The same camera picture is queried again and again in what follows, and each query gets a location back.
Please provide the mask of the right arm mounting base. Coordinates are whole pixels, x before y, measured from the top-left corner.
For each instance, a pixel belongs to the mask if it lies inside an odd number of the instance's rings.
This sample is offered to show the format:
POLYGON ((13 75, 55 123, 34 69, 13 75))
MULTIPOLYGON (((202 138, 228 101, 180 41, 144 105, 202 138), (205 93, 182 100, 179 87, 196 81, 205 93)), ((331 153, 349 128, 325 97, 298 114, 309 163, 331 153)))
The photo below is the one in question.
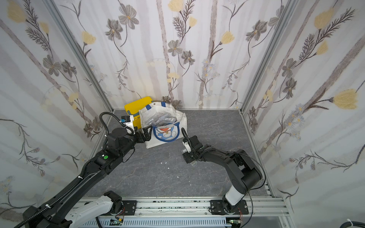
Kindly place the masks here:
POLYGON ((248 215, 249 209, 245 200, 239 201, 236 205, 231 205, 226 200, 211 200, 208 211, 212 215, 248 215))

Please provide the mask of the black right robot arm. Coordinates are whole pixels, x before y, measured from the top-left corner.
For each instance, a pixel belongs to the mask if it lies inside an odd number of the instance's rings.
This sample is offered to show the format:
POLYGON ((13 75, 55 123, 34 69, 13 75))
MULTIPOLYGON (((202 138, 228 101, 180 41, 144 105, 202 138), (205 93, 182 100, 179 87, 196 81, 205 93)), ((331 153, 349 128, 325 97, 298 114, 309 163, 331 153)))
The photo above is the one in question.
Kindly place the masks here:
POLYGON ((231 187, 221 200, 211 200, 209 212, 213 215, 248 214, 243 198, 254 189, 256 184, 265 180, 262 166, 244 150, 222 151, 206 144, 197 136, 189 137, 182 128, 183 158, 187 164, 212 162, 223 167, 231 181, 231 187))

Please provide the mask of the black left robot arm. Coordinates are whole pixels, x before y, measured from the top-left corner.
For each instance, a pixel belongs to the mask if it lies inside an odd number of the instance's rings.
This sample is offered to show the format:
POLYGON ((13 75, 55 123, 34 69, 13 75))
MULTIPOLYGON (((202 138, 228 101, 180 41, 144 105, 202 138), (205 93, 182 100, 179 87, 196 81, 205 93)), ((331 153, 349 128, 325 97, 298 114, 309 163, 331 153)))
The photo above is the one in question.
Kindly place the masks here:
POLYGON ((106 131, 102 150, 87 161, 80 174, 57 195, 37 208, 29 207, 23 213, 23 221, 17 225, 18 228, 77 228, 99 215, 123 209, 121 197, 114 192, 108 192, 77 210, 73 209, 93 186, 125 162, 125 155, 134 150, 137 143, 151 140, 152 126, 137 130, 120 122, 121 127, 110 132, 103 120, 104 115, 115 116, 109 112, 99 115, 106 131))

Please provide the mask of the yellow plastic lidded box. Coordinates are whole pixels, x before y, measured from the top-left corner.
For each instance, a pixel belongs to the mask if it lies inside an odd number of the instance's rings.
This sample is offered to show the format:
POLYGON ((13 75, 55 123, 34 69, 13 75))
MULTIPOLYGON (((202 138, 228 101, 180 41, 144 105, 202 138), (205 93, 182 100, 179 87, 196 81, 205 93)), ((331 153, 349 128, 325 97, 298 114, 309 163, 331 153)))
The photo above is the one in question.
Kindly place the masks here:
POLYGON ((151 97, 144 97, 137 101, 134 101, 132 103, 125 105, 125 111, 129 116, 134 117, 133 125, 134 127, 137 127, 138 129, 141 128, 141 120, 140 120, 140 114, 139 111, 143 109, 146 105, 149 105, 152 103, 151 97))

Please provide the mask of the aluminium front rail frame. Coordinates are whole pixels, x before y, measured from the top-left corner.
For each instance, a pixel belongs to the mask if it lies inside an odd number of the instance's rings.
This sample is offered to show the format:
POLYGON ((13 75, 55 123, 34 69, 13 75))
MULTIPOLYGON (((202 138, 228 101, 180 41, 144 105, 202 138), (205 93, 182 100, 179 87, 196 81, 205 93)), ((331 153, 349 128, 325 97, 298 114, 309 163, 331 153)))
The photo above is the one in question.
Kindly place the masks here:
MULTIPOLYGON (((82 198, 74 210, 97 198, 82 198)), ((134 216, 99 215, 78 228, 293 228, 289 209, 282 198, 249 197, 248 215, 212 215, 211 200, 219 197, 127 197, 136 200, 134 216)))

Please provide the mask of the clear long compass case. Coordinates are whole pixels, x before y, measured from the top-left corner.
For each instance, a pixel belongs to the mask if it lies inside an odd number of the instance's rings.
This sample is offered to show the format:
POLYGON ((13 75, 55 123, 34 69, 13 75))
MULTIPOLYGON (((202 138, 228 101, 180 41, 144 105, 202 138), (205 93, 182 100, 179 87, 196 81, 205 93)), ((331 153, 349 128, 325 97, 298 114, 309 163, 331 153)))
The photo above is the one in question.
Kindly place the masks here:
POLYGON ((168 112, 156 112, 144 116, 144 124, 147 126, 160 127, 173 124, 177 121, 176 116, 168 112))

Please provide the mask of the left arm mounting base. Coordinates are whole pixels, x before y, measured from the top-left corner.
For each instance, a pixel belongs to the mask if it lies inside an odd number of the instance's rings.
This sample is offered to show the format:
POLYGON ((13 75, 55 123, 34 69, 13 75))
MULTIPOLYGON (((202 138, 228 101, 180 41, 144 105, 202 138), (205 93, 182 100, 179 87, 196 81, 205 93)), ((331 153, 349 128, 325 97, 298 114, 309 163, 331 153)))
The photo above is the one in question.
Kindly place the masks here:
POLYGON ((104 193, 112 202, 112 207, 103 216, 134 216, 136 211, 136 200, 125 200, 113 191, 104 193))

